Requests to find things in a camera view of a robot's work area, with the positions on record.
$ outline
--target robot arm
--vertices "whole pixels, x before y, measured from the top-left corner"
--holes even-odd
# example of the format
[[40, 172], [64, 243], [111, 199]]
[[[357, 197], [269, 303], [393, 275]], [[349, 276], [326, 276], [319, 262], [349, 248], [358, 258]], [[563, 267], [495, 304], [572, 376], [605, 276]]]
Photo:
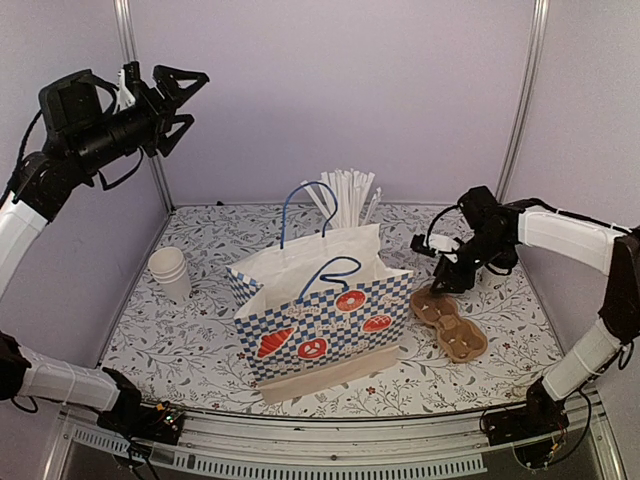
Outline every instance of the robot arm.
[[488, 414], [483, 420], [492, 444], [566, 427], [566, 397], [603, 373], [640, 334], [640, 230], [605, 225], [538, 199], [501, 205], [486, 187], [469, 190], [457, 206], [474, 232], [472, 238], [446, 242], [440, 236], [417, 235], [412, 242], [419, 253], [442, 254], [431, 287], [434, 294], [473, 288], [476, 271], [482, 267], [509, 272], [518, 261], [516, 245], [559, 253], [609, 277], [595, 325], [529, 387], [526, 405]]
[[[138, 63], [132, 62], [121, 71], [119, 89], [91, 70], [42, 89], [39, 99], [47, 140], [42, 151], [24, 159], [23, 141], [0, 199], [0, 297], [22, 257], [76, 187], [93, 187], [96, 174], [104, 190], [121, 184], [140, 163], [111, 184], [100, 169], [139, 149], [149, 156], [157, 152], [167, 156], [193, 124], [191, 115], [176, 111], [209, 81], [207, 75], [157, 66], [153, 77], [156, 88], [149, 88], [140, 79]], [[179, 82], [183, 80], [192, 83], [182, 88]], [[105, 89], [113, 99], [105, 111], [97, 88]], [[16, 396], [90, 407], [102, 412], [100, 426], [128, 437], [177, 440], [177, 425], [169, 425], [168, 435], [158, 428], [157, 412], [141, 405], [141, 393], [119, 372], [86, 369], [45, 357], [0, 332], [0, 400]], [[146, 431], [145, 422], [151, 419], [156, 426]]]

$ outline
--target cable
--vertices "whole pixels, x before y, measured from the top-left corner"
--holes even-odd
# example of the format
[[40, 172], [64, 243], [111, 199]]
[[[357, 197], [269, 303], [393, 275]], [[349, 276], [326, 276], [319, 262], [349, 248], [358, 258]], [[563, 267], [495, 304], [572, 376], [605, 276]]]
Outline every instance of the cable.
[[507, 408], [507, 407], [505, 407], [505, 406], [501, 406], [501, 407], [485, 408], [485, 409], [482, 411], [482, 415], [480, 415], [480, 425], [479, 425], [479, 427], [480, 427], [480, 431], [481, 431], [483, 434], [488, 435], [488, 432], [487, 432], [487, 430], [484, 428], [484, 426], [483, 426], [483, 422], [482, 422], [482, 421], [484, 420], [484, 416], [485, 416], [485, 415], [487, 414], [487, 412], [488, 412], [488, 411], [490, 411], [490, 410], [499, 410], [499, 409], [502, 409], [502, 410], [504, 410], [505, 412], [510, 413], [510, 414], [512, 414], [512, 415], [520, 415], [520, 414], [521, 414], [521, 413], [519, 412], [520, 408], [518, 408], [518, 407], [516, 407], [516, 408]]
[[[433, 220], [431, 220], [431, 223], [429, 224], [429, 228], [427, 229], [427, 237], [424, 240], [425, 247], [429, 249], [431, 248], [429, 246], [429, 239], [431, 238], [431, 232], [433, 232], [433, 227], [436, 226], [436, 222], [440, 220], [442, 217], [444, 217], [447, 213], [453, 210], [457, 210], [458, 208], [460, 208], [458, 205], [451, 205], [450, 207], [445, 208], [444, 210], [439, 212], [435, 217], [433, 217]], [[449, 254], [449, 253], [455, 253], [455, 252], [440, 252], [440, 253]]]
[[627, 368], [627, 365], [629, 365], [629, 361], [631, 360], [631, 357], [633, 356], [633, 350], [635, 348], [635, 344], [633, 343], [633, 340], [631, 340], [629, 342], [629, 353], [627, 355], [624, 354], [625, 347], [622, 347], [622, 349], [620, 350], [620, 353], [618, 354], [618, 369], [619, 370], [624, 370], [625, 368]]
[[112, 188], [116, 188], [118, 185], [121, 185], [126, 180], [129, 180], [129, 178], [131, 178], [131, 176], [138, 171], [138, 169], [140, 168], [140, 165], [142, 165], [142, 161], [144, 160], [144, 150], [142, 150], [142, 148], [138, 148], [138, 151], [140, 152], [138, 163], [136, 163], [136, 165], [127, 173], [125, 173], [122, 177], [120, 177], [118, 180], [115, 180], [112, 183], [109, 183], [106, 177], [104, 176], [104, 174], [100, 170], [98, 170], [98, 176], [100, 177], [100, 184], [102, 185], [102, 190], [107, 192]]
[[564, 428], [564, 425], [562, 425], [561, 423], [558, 423], [558, 427], [560, 428], [560, 439], [556, 442], [556, 445], [558, 447], [562, 447], [567, 443], [568, 432], [567, 429]]
[[16, 402], [16, 397], [11, 397], [11, 403], [13, 403], [13, 406], [16, 407], [18, 410], [23, 411], [25, 413], [31, 413], [31, 414], [38, 413], [38, 404], [36, 403], [36, 400], [33, 397], [27, 397], [27, 398], [31, 400], [31, 404], [33, 405], [32, 409], [28, 409], [20, 405], [18, 402]]
[[[91, 407], [86, 407], [89, 410], [91, 410], [92, 412], [100, 415], [102, 414], [102, 412], [100, 410], [97, 410], [95, 408], [91, 408]], [[133, 466], [133, 452], [135, 451], [135, 453], [137, 453], [139, 456], [141, 456], [144, 460], [144, 463], [147, 465], [147, 467], [149, 468], [149, 471], [151, 472], [151, 475], [153, 475], [154, 480], [160, 480], [160, 477], [158, 476], [158, 472], [156, 471], [155, 467], [152, 465], [152, 463], [149, 461], [149, 455], [151, 454], [151, 452], [149, 453], [145, 453], [144, 452], [144, 447], [142, 445], [140, 445], [138, 442], [136, 442], [135, 440], [133, 440], [133, 438], [130, 435], [125, 434], [124, 432], [120, 431], [120, 429], [113, 424], [113, 422], [111, 422], [110, 420], [108, 420], [105, 417], [102, 417], [103, 420], [105, 420], [106, 422], [110, 423], [111, 426], [113, 427], [113, 429], [115, 430], [116, 433], [118, 433], [122, 438], [124, 438], [127, 442], [129, 442], [129, 448], [127, 449], [127, 452], [129, 454], [129, 471], [138, 479], [138, 480], [145, 480], [144, 477], [142, 475], [140, 475], [139, 472], [136, 471], [136, 468], [138, 467], [134, 467]]]
[[13, 183], [18, 179], [18, 174], [20, 172], [20, 169], [22, 168], [24, 152], [27, 149], [27, 142], [29, 141], [29, 136], [31, 136], [31, 132], [33, 131], [33, 128], [36, 126], [36, 123], [40, 119], [41, 115], [42, 115], [42, 110], [38, 110], [38, 113], [35, 114], [31, 122], [29, 123], [27, 130], [25, 130], [24, 135], [22, 136], [22, 140], [20, 141], [20, 148], [18, 149], [18, 159], [16, 160], [16, 166], [14, 167], [13, 172], [11, 173], [11, 178], [9, 179], [9, 182], [7, 183], [7, 186], [4, 189], [4, 192], [2, 193], [2, 197], [0, 197], [0, 206], [4, 205], [4, 202], [7, 201], [7, 198], [9, 198], [9, 193], [11, 192], [11, 187], [13, 186]]
[[500, 273], [499, 271], [497, 271], [495, 268], [493, 268], [491, 266], [491, 264], [487, 263], [484, 266], [487, 270], [489, 270], [491, 273], [493, 273], [494, 275], [497, 275], [499, 277], [508, 277], [509, 275], [511, 275], [511, 272], [513, 272], [513, 268], [510, 268], [509, 270], [507, 270], [505, 273]]
[[569, 450], [567, 452], [567, 454], [564, 457], [561, 457], [557, 460], [552, 460], [551, 462], [549, 462], [548, 464], [546, 464], [544, 467], [540, 467], [540, 468], [534, 468], [532, 470], [542, 470], [548, 467], [552, 467], [554, 465], [557, 465], [560, 462], [564, 462], [567, 458], [569, 458], [571, 455], [573, 455], [575, 453], [576, 450], [578, 450], [578, 448], [580, 447], [580, 445], [582, 444], [582, 441], [585, 439], [585, 437], [587, 436], [587, 433], [589, 432], [589, 427], [591, 426], [591, 414], [593, 413], [593, 406], [591, 405], [591, 400], [589, 400], [589, 397], [582, 391], [582, 388], [584, 387], [584, 385], [582, 387], [580, 387], [578, 389], [578, 393], [582, 396], [582, 398], [585, 399], [585, 401], [587, 402], [587, 407], [589, 409], [589, 412], [587, 414], [587, 423], [584, 426], [584, 429], [582, 430], [582, 434], [580, 435], [580, 438], [578, 438], [578, 441], [575, 443], [575, 445], [571, 448], [571, 450]]

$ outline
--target metal frame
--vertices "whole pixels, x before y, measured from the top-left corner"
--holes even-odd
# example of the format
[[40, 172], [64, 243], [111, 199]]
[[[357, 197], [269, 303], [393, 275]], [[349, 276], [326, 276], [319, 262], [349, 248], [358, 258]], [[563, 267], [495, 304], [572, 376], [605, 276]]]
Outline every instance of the metal frame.
[[498, 185], [496, 187], [496, 198], [499, 202], [504, 202], [509, 184], [513, 177], [516, 159], [522, 143], [522, 136], [527, 123], [533, 88], [538, 75], [538, 66], [542, 57], [542, 46], [544, 44], [544, 33], [547, 26], [547, 14], [549, 10], [549, 0], [535, 0], [533, 10], [533, 21], [531, 24], [531, 36], [529, 37], [529, 52], [527, 54], [527, 64], [525, 69], [520, 101], [516, 118], [511, 130], [507, 154], [502, 164]]
[[153, 253], [153, 251], [156, 249], [156, 247], [160, 243], [160, 240], [162, 240], [162, 236], [164, 235], [164, 232], [167, 230], [167, 227], [169, 226], [169, 223], [171, 222], [172, 215], [173, 214], [169, 214], [169, 215], [165, 216], [165, 218], [164, 218], [164, 220], [162, 222], [162, 225], [160, 226], [160, 228], [158, 229], [157, 233], [153, 237], [153, 241], [151, 242], [151, 244], [149, 245], [147, 250], [142, 255], [142, 258], [140, 260], [140, 264], [138, 265], [138, 268], [136, 269], [136, 274], [133, 277], [133, 279], [131, 280], [131, 282], [129, 283], [129, 285], [127, 286], [127, 291], [125, 292], [124, 296], [122, 297], [122, 301], [120, 302], [120, 305], [118, 306], [118, 310], [116, 311], [115, 315], [111, 319], [111, 325], [109, 326], [109, 335], [107, 335], [107, 339], [106, 339], [104, 345], [102, 345], [102, 349], [100, 350], [100, 357], [98, 359], [98, 366], [102, 363], [102, 359], [106, 355], [106, 350], [109, 347], [109, 344], [111, 343], [111, 338], [113, 337], [113, 334], [116, 331], [116, 327], [118, 326], [118, 323], [120, 322], [120, 319], [122, 318], [122, 315], [124, 314], [124, 311], [127, 309], [127, 305], [129, 304], [129, 300], [131, 299], [131, 296], [133, 295], [133, 292], [136, 289], [136, 286], [138, 285], [138, 282], [140, 281], [140, 277], [142, 277], [142, 274], [144, 273], [145, 269], [147, 268], [147, 260], [149, 259], [149, 257]]
[[[122, 50], [122, 58], [125, 63], [138, 60], [138, 51], [136, 49], [136, 40], [133, 34], [133, 22], [131, 20], [131, 10], [129, 8], [129, 0], [114, 0], [113, 5], [116, 11], [116, 22], [118, 25], [118, 38], [120, 40], [120, 48]], [[167, 212], [170, 214], [175, 210], [169, 182], [164, 173], [162, 162], [157, 155], [149, 158], [151, 166], [151, 174], [158, 189], [160, 200]]]
[[[604, 409], [595, 389], [591, 435], [605, 480], [625, 479]], [[573, 395], [566, 404], [570, 430], [586, 424], [587, 408]], [[151, 463], [203, 476], [233, 479], [404, 480], [444, 479], [486, 471], [490, 447], [479, 430], [482, 412], [430, 417], [321, 420], [189, 411], [176, 447], [152, 446]], [[65, 409], [45, 480], [59, 480], [72, 441], [118, 456], [127, 442], [95, 426], [95, 415]], [[547, 436], [528, 439], [513, 446]]]

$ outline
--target cardboard base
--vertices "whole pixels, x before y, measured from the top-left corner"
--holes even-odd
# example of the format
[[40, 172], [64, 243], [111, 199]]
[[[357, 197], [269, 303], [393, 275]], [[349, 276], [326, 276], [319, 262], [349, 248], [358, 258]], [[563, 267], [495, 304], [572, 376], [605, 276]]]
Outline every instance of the cardboard base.
[[423, 287], [411, 295], [411, 310], [425, 324], [436, 329], [438, 344], [454, 363], [466, 363], [482, 355], [489, 345], [487, 337], [467, 318], [448, 295], [431, 295]]
[[344, 362], [263, 382], [258, 384], [258, 389], [264, 401], [273, 405], [393, 367], [397, 357], [398, 345], [391, 345]]

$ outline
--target white cup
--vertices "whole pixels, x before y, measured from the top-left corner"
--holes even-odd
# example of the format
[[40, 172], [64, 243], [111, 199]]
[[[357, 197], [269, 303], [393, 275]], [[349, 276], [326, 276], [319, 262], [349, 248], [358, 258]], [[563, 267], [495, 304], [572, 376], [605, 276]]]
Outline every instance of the white cup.
[[187, 261], [179, 248], [164, 247], [156, 250], [149, 258], [149, 270], [170, 300], [178, 305], [189, 300], [191, 281]]
[[480, 288], [484, 288], [486, 290], [493, 290], [499, 288], [500, 285], [504, 284], [507, 279], [507, 271], [499, 269], [497, 267], [492, 267], [496, 272], [502, 275], [496, 275], [495, 273], [489, 271], [486, 267], [478, 270], [478, 286]]

